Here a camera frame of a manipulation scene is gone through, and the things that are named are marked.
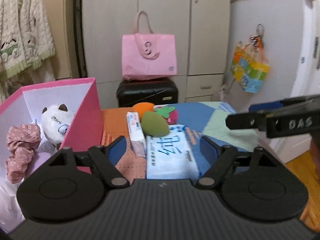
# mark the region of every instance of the orange plush fruit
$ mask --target orange plush fruit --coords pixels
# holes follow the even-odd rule
[[[132,109],[134,112],[137,112],[138,115],[139,115],[139,118],[141,120],[143,114],[146,112],[146,111],[151,111],[153,112],[153,106],[154,104],[153,103],[147,103],[147,102],[142,102],[142,103],[138,103],[138,104],[135,104]]]

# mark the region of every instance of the black suitcase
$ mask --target black suitcase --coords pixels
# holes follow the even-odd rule
[[[155,105],[178,103],[178,88],[168,78],[148,81],[122,81],[117,90],[119,107],[149,102]]]

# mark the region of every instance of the green plush fruit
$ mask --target green plush fruit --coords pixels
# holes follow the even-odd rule
[[[166,120],[155,112],[147,111],[141,119],[141,127],[145,134],[154,137],[163,137],[169,134]]]

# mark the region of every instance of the drawer handle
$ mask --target drawer handle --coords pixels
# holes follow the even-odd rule
[[[201,90],[210,89],[212,86],[200,86]]]

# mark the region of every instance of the pink bag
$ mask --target pink bag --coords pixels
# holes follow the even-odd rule
[[[151,34],[140,34],[138,21],[145,14]],[[148,14],[139,11],[134,18],[133,34],[122,37],[122,77],[149,80],[177,75],[174,35],[154,34]]]

